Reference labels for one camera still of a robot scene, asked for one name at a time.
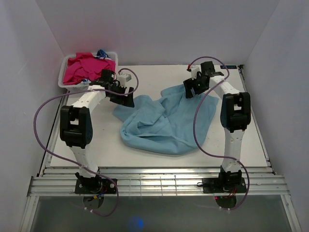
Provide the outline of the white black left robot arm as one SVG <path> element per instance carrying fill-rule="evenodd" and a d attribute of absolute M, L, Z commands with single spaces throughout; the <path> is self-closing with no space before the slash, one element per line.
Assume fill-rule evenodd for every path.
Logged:
<path fill-rule="evenodd" d="M 103 69 L 101 76 L 89 83 L 87 92 L 70 106 L 62 106 L 60 110 L 60 139 L 70 148 L 79 172 L 75 174 L 83 188 L 91 193 L 102 191 L 103 182 L 99 167 L 89 152 L 93 138 L 91 113 L 104 99 L 126 107 L 134 107 L 133 87 L 126 87 L 131 75 Z"/>

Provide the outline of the light blue trousers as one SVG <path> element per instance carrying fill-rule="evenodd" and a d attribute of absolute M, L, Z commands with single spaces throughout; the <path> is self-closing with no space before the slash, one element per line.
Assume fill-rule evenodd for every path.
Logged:
<path fill-rule="evenodd" d="M 118 105 L 113 115 L 123 123 L 120 137 L 126 146 L 183 155 L 205 142 L 218 101 L 205 94 L 187 99 L 184 86 L 178 85 L 162 90 L 156 101 L 139 95 L 135 107 Z"/>

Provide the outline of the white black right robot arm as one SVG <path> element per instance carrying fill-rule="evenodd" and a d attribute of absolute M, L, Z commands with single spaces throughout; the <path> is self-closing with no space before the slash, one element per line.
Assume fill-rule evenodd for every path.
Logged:
<path fill-rule="evenodd" d="M 242 138 L 251 122 L 251 97 L 248 92 L 234 88 L 222 72 L 217 72 L 211 61 L 200 67 L 188 65 L 191 77 L 183 82 L 185 96 L 190 99 L 207 90 L 214 90 L 222 100 L 220 122 L 225 131 L 225 150 L 220 172 L 216 178 L 203 178 L 204 193 L 246 192 L 242 177 L 240 154 Z"/>

